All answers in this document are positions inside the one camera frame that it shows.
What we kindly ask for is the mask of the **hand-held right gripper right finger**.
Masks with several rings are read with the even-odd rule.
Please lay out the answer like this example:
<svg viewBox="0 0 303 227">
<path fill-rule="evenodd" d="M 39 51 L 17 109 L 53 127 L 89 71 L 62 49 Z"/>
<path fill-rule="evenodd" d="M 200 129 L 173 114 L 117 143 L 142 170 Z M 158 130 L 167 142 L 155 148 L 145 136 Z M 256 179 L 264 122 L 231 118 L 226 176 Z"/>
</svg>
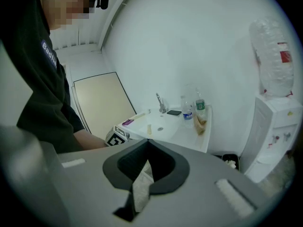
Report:
<svg viewBox="0 0 303 227">
<path fill-rule="evenodd" d="M 228 180 L 256 210 L 269 197 L 249 178 L 232 169 L 218 157 L 168 142 L 161 144 L 187 159 L 190 172 L 175 192 L 151 196 L 136 217 L 138 227 L 234 227 L 247 225 L 215 184 Z"/>
</svg>

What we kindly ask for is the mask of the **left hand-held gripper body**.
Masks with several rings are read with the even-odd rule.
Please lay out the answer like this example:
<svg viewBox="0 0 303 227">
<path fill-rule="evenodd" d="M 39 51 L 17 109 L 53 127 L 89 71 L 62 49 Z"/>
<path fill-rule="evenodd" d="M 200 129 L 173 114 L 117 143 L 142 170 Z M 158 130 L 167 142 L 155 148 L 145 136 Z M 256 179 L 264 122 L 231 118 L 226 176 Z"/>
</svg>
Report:
<svg viewBox="0 0 303 227">
<path fill-rule="evenodd" d="M 128 142 L 129 138 L 130 138 L 130 134 L 128 132 L 114 125 L 106 135 L 105 144 L 108 147 L 120 145 Z"/>
</svg>

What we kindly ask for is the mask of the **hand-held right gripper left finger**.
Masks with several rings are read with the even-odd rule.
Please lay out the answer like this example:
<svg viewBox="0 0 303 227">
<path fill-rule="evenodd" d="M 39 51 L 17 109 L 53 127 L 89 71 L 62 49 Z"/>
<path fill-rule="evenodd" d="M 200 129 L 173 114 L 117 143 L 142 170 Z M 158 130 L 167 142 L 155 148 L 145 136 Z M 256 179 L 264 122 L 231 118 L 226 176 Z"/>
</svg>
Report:
<svg viewBox="0 0 303 227">
<path fill-rule="evenodd" d="M 59 154 L 61 192 L 73 227 L 133 227 L 135 164 L 147 140 Z"/>
</svg>

